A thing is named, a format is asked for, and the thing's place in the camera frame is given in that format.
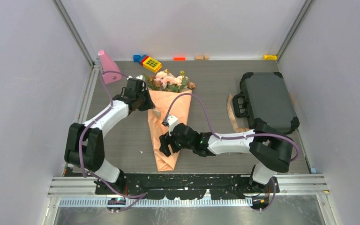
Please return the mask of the peach wrapping paper sheet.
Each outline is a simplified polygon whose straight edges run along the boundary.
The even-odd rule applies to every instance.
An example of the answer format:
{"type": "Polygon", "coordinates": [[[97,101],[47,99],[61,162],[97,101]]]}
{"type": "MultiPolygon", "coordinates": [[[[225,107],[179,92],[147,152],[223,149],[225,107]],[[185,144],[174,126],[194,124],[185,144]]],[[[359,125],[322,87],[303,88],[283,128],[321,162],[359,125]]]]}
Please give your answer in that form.
{"type": "Polygon", "coordinates": [[[173,126],[183,123],[188,123],[188,115],[191,105],[192,91],[187,90],[182,93],[150,90],[149,94],[155,108],[148,110],[148,124],[150,129],[150,136],[152,141],[153,154],[156,161],[157,171],[173,171],[179,157],[179,152],[174,153],[172,148],[168,145],[170,156],[166,156],[160,151],[160,136],[171,132],[173,126]],[[167,120],[170,126],[164,126],[162,122],[167,120]]]}

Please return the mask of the tan ribbon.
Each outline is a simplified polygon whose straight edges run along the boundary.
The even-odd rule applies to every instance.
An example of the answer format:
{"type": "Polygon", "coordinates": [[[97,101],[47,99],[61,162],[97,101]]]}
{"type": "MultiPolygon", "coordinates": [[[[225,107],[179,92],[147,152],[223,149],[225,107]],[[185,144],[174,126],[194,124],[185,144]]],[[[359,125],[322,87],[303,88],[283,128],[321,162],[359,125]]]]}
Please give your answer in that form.
{"type": "Polygon", "coordinates": [[[226,104],[227,114],[228,114],[229,120],[231,122],[232,128],[235,133],[247,132],[250,130],[249,128],[240,127],[238,125],[238,122],[235,118],[235,113],[232,108],[232,99],[233,99],[233,96],[231,94],[229,94],[227,97],[227,104],[226,104]]]}

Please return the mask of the pink and brown rose stem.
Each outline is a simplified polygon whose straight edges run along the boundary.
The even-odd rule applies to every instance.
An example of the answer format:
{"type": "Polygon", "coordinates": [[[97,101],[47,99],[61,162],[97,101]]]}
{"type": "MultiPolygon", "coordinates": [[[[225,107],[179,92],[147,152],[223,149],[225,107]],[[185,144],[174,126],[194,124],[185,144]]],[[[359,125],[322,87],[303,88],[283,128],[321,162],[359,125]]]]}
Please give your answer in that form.
{"type": "Polygon", "coordinates": [[[180,71],[177,79],[178,92],[184,92],[186,90],[195,90],[196,84],[185,75],[185,71],[180,71]]]}

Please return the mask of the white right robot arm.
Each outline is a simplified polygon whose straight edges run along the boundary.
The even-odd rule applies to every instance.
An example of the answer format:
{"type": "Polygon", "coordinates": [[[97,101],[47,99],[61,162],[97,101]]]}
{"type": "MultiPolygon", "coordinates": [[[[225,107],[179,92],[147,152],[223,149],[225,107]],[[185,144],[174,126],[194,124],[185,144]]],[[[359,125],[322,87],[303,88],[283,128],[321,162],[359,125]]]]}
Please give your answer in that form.
{"type": "Polygon", "coordinates": [[[198,133],[183,123],[174,123],[159,141],[159,150],[167,157],[182,149],[201,157],[224,153],[253,155],[259,162],[252,168],[248,190],[254,192],[262,192],[276,173],[289,171],[294,148],[291,138],[264,123],[247,132],[231,134],[198,133]]]}

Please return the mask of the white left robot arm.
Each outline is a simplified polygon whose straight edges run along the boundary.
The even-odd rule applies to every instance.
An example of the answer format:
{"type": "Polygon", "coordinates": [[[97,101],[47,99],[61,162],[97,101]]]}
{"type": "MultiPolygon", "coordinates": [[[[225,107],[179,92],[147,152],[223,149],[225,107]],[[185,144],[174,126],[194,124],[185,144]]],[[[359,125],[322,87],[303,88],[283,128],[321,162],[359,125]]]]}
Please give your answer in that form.
{"type": "Polygon", "coordinates": [[[105,159],[104,137],[122,119],[132,112],[146,111],[155,106],[142,75],[130,77],[120,94],[92,119],[69,127],[64,160],[83,167],[107,181],[107,188],[120,194],[125,188],[123,171],[105,159]]]}

